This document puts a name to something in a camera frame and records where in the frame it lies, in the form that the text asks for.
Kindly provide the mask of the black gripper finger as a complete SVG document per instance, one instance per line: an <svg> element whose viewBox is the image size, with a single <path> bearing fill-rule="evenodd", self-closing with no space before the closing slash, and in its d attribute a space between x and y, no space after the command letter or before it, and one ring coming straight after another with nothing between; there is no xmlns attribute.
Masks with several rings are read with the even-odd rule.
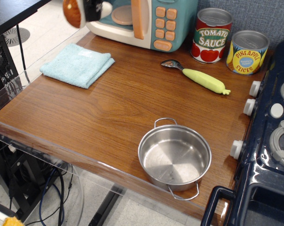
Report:
<svg viewBox="0 0 284 226"><path fill-rule="evenodd" d="M103 0L83 0L85 18L87 22L101 19Z"/></svg>

